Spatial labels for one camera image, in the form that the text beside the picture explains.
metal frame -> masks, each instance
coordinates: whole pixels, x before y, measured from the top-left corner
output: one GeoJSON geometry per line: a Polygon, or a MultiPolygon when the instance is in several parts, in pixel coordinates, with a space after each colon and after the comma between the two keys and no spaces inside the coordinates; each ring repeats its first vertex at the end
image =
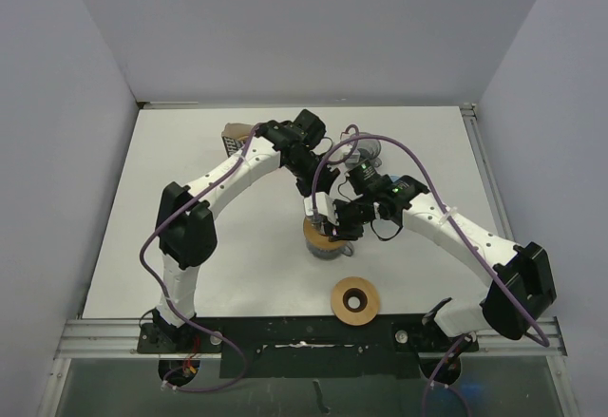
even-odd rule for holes
{"type": "Polygon", "coordinates": [[[558,394],[561,412],[564,417],[580,417],[579,406],[572,390],[565,358],[563,356],[547,357],[547,364],[551,371],[553,385],[555,386],[555,392],[558,394]]]}
{"type": "Polygon", "coordinates": [[[47,380],[45,393],[38,407],[38,417],[54,417],[57,413],[70,362],[71,360],[68,358],[55,358],[50,370],[50,377],[47,380]]]}
{"type": "MultiPolygon", "coordinates": [[[[536,343],[525,338],[511,341],[494,331],[478,333],[480,350],[466,352],[466,356],[561,356],[565,347],[561,338],[560,327],[555,318],[539,319],[543,331],[549,337],[549,348],[538,347],[536,343]]],[[[138,321],[123,320],[68,320],[61,337],[55,358],[183,358],[187,353],[140,354],[137,343],[140,336],[138,321]]],[[[441,354],[422,354],[421,357],[437,357],[441,354]]],[[[221,354],[200,354],[195,358],[220,359],[221,354]]]]}
{"type": "MultiPolygon", "coordinates": [[[[196,103],[146,104],[143,106],[144,109],[200,107],[201,105],[196,103]]],[[[503,201],[488,162],[481,133],[477,125],[475,105],[462,107],[461,113],[484,189],[488,196],[492,216],[497,225],[497,233],[504,238],[512,240],[513,232],[509,225],[503,201]]],[[[542,318],[539,319],[539,322],[551,341],[549,348],[543,348],[527,339],[511,341],[494,331],[485,331],[478,333],[480,350],[478,352],[467,352],[464,355],[546,357],[564,417],[580,417],[563,357],[566,354],[566,350],[558,320],[557,318],[542,318]]],[[[73,358],[168,359],[186,356],[186,354],[138,354],[136,348],[139,333],[139,323],[133,319],[68,320],[56,351],[47,387],[38,409],[38,416],[53,417],[56,414],[66,383],[70,361],[73,358]]],[[[437,355],[421,354],[421,357],[437,357],[437,355]]],[[[220,359],[220,354],[202,354],[198,355],[197,358],[220,359]]]]}
{"type": "MultiPolygon", "coordinates": [[[[473,104],[470,107],[461,107],[461,114],[463,115],[468,140],[471,143],[473,155],[475,156],[475,161],[477,162],[477,167],[479,168],[482,182],[484,183],[485,193],[488,196],[490,209],[492,210],[492,217],[494,217],[498,234],[507,239],[514,240],[515,238],[513,237],[513,231],[511,230],[511,226],[506,215],[506,210],[504,209],[503,199],[501,198],[501,193],[498,189],[496,179],[492,173],[492,167],[490,166],[487,154],[485,153],[481,131],[477,125],[476,105],[473,104]]],[[[565,350],[565,345],[562,344],[562,346],[563,353],[561,355],[546,355],[547,365],[551,371],[551,377],[560,401],[563,416],[580,417],[577,400],[574,396],[574,391],[572,390],[572,385],[570,383],[570,375],[568,374],[566,368],[564,355],[567,355],[567,353],[565,350]]],[[[545,348],[537,345],[536,349],[544,350],[545,348]]]]}

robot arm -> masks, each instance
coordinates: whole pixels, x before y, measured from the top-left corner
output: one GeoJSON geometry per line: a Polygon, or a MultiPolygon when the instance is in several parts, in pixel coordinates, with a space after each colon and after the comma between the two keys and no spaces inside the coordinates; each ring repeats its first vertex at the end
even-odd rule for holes
{"type": "MultiPolygon", "coordinates": [[[[182,213],[159,235],[163,281],[180,313],[188,318],[195,316],[194,291],[199,265],[218,244],[215,219],[232,199],[256,180],[285,166],[296,177],[296,187],[305,198],[307,216],[314,217],[310,195],[321,157],[312,150],[324,136],[325,124],[308,110],[303,110],[293,122],[269,121],[257,128],[245,156],[242,152],[236,153],[188,185],[182,187],[171,183],[165,188],[157,226],[242,160],[231,178],[215,187],[190,211],[182,213]]],[[[345,202],[328,195],[338,175],[337,169],[326,165],[317,182],[317,212],[321,219],[315,218],[313,222],[321,234],[335,240],[355,240],[363,235],[363,225],[375,219],[389,219],[417,232],[463,262],[488,288],[487,294],[473,295],[467,301],[443,300],[425,316],[427,322],[436,323],[449,337],[489,328],[510,339],[520,339],[525,334],[529,324],[449,225],[447,216],[442,214],[423,183],[408,176],[393,181],[387,175],[378,175],[373,166],[363,160],[347,173],[349,183],[360,197],[345,202]]],[[[526,311],[538,318],[555,299],[546,252],[534,243],[523,248],[493,236],[453,209],[448,209],[447,214],[526,311]]],[[[170,311],[164,298],[153,317],[169,336],[183,324],[170,311]]]]}
{"type": "MultiPolygon", "coordinates": [[[[215,219],[221,210],[255,181],[282,166],[296,176],[296,187],[300,194],[309,196],[314,170],[320,162],[312,149],[320,143],[325,132],[325,124],[308,110],[302,110],[293,122],[269,121],[260,124],[244,156],[242,150],[238,151],[199,179],[185,186],[172,182],[164,189],[157,227],[242,160],[229,179],[212,189],[159,235],[164,266],[162,279],[181,314],[187,318],[195,316],[194,292],[199,267],[218,245],[215,219]]],[[[329,191],[338,175],[337,170],[326,167],[320,179],[320,189],[329,191]]],[[[153,317],[169,336],[183,325],[183,321],[169,309],[164,297],[153,312],[153,317]]]]}
{"type": "MultiPolygon", "coordinates": [[[[523,248],[513,241],[493,235],[471,220],[437,205],[428,188],[420,181],[404,176],[393,181],[379,175],[373,165],[362,161],[347,173],[355,194],[351,202],[333,200],[317,194],[316,219],[319,231],[336,239],[357,239],[362,225],[375,219],[392,220],[446,250],[469,268],[488,288],[486,294],[472,295],[467,301],[443,300],[426,316],[448,336],[494,329],[510,339],[520,339],[529,324],[507,299],[448,222],[450,216],[464,232],[472,248],[492,268],[506,288],[514,294],[528,313],[538,318],[555,300],[556,292],[549,260],[542,247],[530,243],[523,248]]],[[[307,216],[314,217],[310,198],[305,200],[307,216]]]]}
{"type": "MultiPolygon", "coordinates": [[[[178,200],[183,203],[200,193],[205,187],[225,175],[238,160],[243,159],[235,174],[222,185],[208,193],[199,204],[181,220],[182,226],[172,224],[161,237],[161,250],[164,252],[163,281],[167,285],[173,304],[180,313],[188,318],[195,315],[194,292],[199,276],[199,265],[215,250],[218,240],[214,226],[215,219],[226,205],[241,192],[264,175],[275,171],[280,166],[280,153],[273,149],[273,144],[262,137],[253,137],[247,154],[237,152],[203,177],[189,182],[184,187],[172,183],[164,190],[161,200],[161,213],[157,224],[171,214],[178,200]]],[[[161,318],[171,326],[183,324],[169,309],[165,298],[157,306],[161,318]]]]}

gray cylinder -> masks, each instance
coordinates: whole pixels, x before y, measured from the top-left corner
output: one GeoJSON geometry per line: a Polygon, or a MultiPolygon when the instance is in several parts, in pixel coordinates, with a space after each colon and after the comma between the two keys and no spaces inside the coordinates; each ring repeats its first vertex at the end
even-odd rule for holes
{"type": "Polygon", "coordinates": [[[347,242],[346,244],[344,244],[343,246],[340,246],[339,248],[336,249],[321,249],[318,248],[316,246],[314,246],[308,239],[306,239],[306,247],[308,248],[308,250],[311,252],[311,254],[317,258],[320,258],[322,260],[334,260],[337,257],[340,256],[347,256],[350,257],[354,254],[354,247],[352,246],[352,243],[347,242]]]}
{"type": "Polygon", "coordinates": [[[366,139],[365,136],[369,135],[368,132],[361,132],[359,136],[363,137],[357,142],[356,151],[359,153],[359,160],[349,160],[346,162],[347,168],[351,169],[356,166],[363,159],[367,159],[374,167],[379,167],[382,161],[378,159],[380,152],[382,151],[382,144],[376,139],[366,139]]]}

cardboard ring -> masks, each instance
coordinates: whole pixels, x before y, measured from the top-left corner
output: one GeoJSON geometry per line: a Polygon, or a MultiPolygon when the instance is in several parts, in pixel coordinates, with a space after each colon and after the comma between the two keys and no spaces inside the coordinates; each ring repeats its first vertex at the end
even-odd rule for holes
{"type": "Polygon", "coordinates": [[[376,288],[362,277],[346,277],[332,290],[332,311],[335,316],[348,325],[365,325],[380,311],[380,297],[376,288]],[[358,308],[351,308],[349,298],[359,299],[358,308]]]}

purple cable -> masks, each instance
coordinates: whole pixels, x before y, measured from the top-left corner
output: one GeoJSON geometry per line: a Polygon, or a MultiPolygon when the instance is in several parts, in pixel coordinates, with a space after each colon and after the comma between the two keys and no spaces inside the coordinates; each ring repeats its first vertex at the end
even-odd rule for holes
{"type": "MultiPolygon", "coordinates": [[[[349,125],[349,126],[348,126],[348,127],[345,129],[345,130],[344,130],[344,132],[345,132],[346,134],[348,134],[348,133],[349,133],[349,130],[351,130],[351,129],[354,129],[354,135],[359,135],[359,127],[357,126],[357,124],[350,124],[350,125],[349,125]]],[[[349,151],[349,154],[347,154],[347,155],[346,155],[344,158],[342,158],[342,159],[341,159],[341,160],[339,160],[339,161],[327,161],[327,163],[328,163],[329,165],[338,165],[338,164],[340,164],[340,163],[344,163],[344,162],[346,162],[346,161],[347,161],[347,160],[348,160],[348,159],[349,159],[349,158],[352,156],[352,154],[354,153],[354,151],[355,151],[356,149],[357,149],[357,143],[354,143],[354,144],[352,145],[351,151],[349,151]]]]}
{"type": "MultiPolygon", "coordinates": [[[[454,344],[452,344],[452,346],[447,350],[446,354],[443,356],[443,358],[439,361],[439,363],[435,367],[435,370],[433,370],[433,373],[428,377],[427,384],[425,385],[425,391],[422,394],[422,410],[421,410],[422,417],[425,417],[427,415],[427,396],[428,396],[428,391],[430,390],[431,384],[433,384],[435,377],[437,376],[437,373],[441,369],[441,366],[447,361],[449,356],[454,351],[456,351],[456,348],[458,348],[458,346],[460,346],[460,343],[462,343],[465,340],[465,337],[466,337],[466,335],[463,334],[463,335],[459,336],[458,339],[456,339],[456,342],[454,344]]],[[[452,387],[449,387],[447,384],[444,384],[441,382],[435,382],[435,384],[439,384],[439,385],[447,388],[452,393],[454,393],[458,398],[460,398],[460,401],[462,401],[463,405],[465,406],[466,415],[468,417],[472,416],[471,409],[468,406],[468,403],[466,402],[465,397],[463,396],[463,394],[460,391],[458,391],[457,389],[453,389],[452,387]]]]}
{"type": "MultiPolygon", "coordinates": [[[[156,282],[159,283],[159,286],[161,286],[162,294],[164,295],[164,298],[166,299],[167,306],[173,312],[173,314],[176,315],[179,319],[181,319],[185,324],[189,325],[190,327],[192,327],[200,332],[203,332],[210,336],[215,336],[216,338],[220,339],[222,342],[224,342],[225,344],[230,346],[243,359],[243,369],[238,374],[238,376],[235,377],[234,379],[231,379],[230,381],[220,384],[218,386],[212,386],[212,387],[201,388],[201,389],[176,388],[176,390],[182,391],[184,393],[206,393],[206,392],[210,392],[210,391],[219,391],[219,390],[226,389],[226,388],[232,386],[233,384],[237,383],[244,377],[244,375],[247,372],[247,369],[249,367],[249,362],[247,361],[247,357],[245,357],[245,354],[243,353],[243,351],[235,343],[233,343],[230,339],[226,338],[225,336],[223,336],[217,332],[213,332],[209,329],[206,329],[202,325],[199,325],[199,324],[191,321],[185,315],[180,313],[180,311],[178,311],[178,309],[175,307],[175,305],[171,301],[171,295],[169,295],[169,290],[167,289],[167,286],[164,284],[164,282],[162,282],[161,277],[154,270],[152,270],[152,268],[145,261],[145,252],[152,244],[152,241],[154,241],[154,239],[156,237],[158,237],[162,233],[162,231],[164,231],[164,229],[166,229],[167,226],[171,222],[173,222],[179,215],[181,215],[182,213],[189,210],[190,207],[192,207],[192,205],[197,203],[197,201],[199,201],[201,198],[203,198],[205,195],[207,195],[210,191],[212,191],[213,189],[218,187],[224,181],[228,180],[237,171],[237,169],[240,167],[241,163],[243,162],[243,158],[245,157],[245,154],[247,153],[247,150],[249,149],[249,145],[251,144],[251,141],[252,141],[253,137],[255,136],[256,129],[258,126],[259,126],[259,123],[256,124],[251,129],[251,132],[249,133],[249,136],[247,137],[247,142],[245,142],[245,144],[242,147],[242,151],[240,154],[241,158],[237,160],[237,162],[230,168],[230,170],[228,170],[217,181],[214,181],[210,186],[206,187],[204,190],[202,190],[198,194],[196,194],[191,200],[189,200],[185,205],[183,205],[179,210],[177,210],[169,218],[167,218],[161,225],[159,225],[157,227],[157,229],[152,233],[152,235],[150,235],[150,237],[143,243],[143,246],[140,249],[140,263],[145,268],[145,270],[147,272],[149,272],[152,275],[152,277],[154,277],[154,279],[156,279],[156,282]]],[[[162,380],[166,381],[167,378],[174,371],[175,370],[170,370],[169,372],[167,372],[164,375],[164,377],[162,378],[162,380]]]]}
{"type": "MultiPolygon", "coordinates": [[[[401,142],[398,142],[395,139],[392,139],[390,137],[385,137],[384,135],[369,134],[369,135],[366,135],[366,138],[376,139],[376,140],[380,140],[382,142],[389,142],[389,143],[394,144],[395,146],[398,146],[402,150],[404,150],[408,154],[408,156],[410,156],[411,159],[416,163],[416,166],[418,167],[418,169],[422,173],[423,177],[425,177],[425,180],[427,181],[427,184],[428,184],[428,189],[430,189],[430,192],[432,193],[433,197],[435,197],[435,200],[437,201],[437,204],[439,205],[439,209],[442,211],[442,213],[444,215],[447,214],[446,206],[442,202],[441,197],[439,197],[439,193],[437,192],[437,188],[435,187],[435,185],[433,184],[432,180],[430,179],[430,175],[428,174],[427,169],[420,162],[420,160],[418,159],[418,157],[407,146],[405,146],[401,142]]],[[[318,184],[319,175],[321,174],[321,169],[328,163],[328,160],[329,160],[330,156],[336,150],[338,150],[341,146],[344,146],[345,144],[350,143],[350,142],[354,142],[356,140],[360,140],[360,139],[357,138],[357,137],[348,137],[347,139],[343,140],[339,144],[337,144],[334,147],[332,147],[327,153],[325,153],[325,156],[323,156],[323,159],[321,159],[321,162],[316,167],[316,171],[314,172],[313,188],[312,188],[312,191],[313,191],[313,193],[312,193],[312,196],[313,196],[313,216],[315,218],[318,216],[318,211],[316,209],[316,185],[318,184]]],[[[506,298],[511,302],[511,304],[515,307],[515,309],[522,315],[522,317],[530,325],[530,327],[532,327],[534,329],[534,331],[539,335],[540,339],[537,338],[536,336],[530,334],[530,333],[528,333],[526,336],[528,338],[532,339],[533,341],[539,343],[541,346],[548,348],[550,346],[550,344],[551,344],[550,341],[549,341],[549,338],[547,338],[546,334],[544,334],[544,332],[541,329],[541,326],[537,323],[536,320],[534,320],[534,317],[532,317],[528,313],[528,311],[525,310],[525,308],[523,307],[522,303],[520,303],[519,300],[515,297],[515,295],[513,295],[511,293],[511,291],[509,291],[506,288],[506,286],[504,285],[504,283],[498,278],[498,275],[496,275],[494,273],[494,271],[492,270],[492,267],[490,267],[489,264],[482,257],[482,255],[477,252],[477,250],[475,249],[475,246],[473,246],[471,244],[471,242],[468,240],[468,237],[465,235],[465,232],[463,232],[463,230],[458,226],[458,224],[452,218],[452,216],[447,216],[447,221],[454,228],[454,230],[456,231],[456,233],[458,234],[458,236],[460,237],[460,239],[465,244],[466,248],[475,256],[475,258],[482,265],[482,267],[484,267],[484,270],[486,270],[487,273],[490,275],[490,277],[492,278],[492,281],[494,281],[494,283],[499,287],[499,289],[501,291],[503,291],[503,293],[506,296],[506,298]]]]}

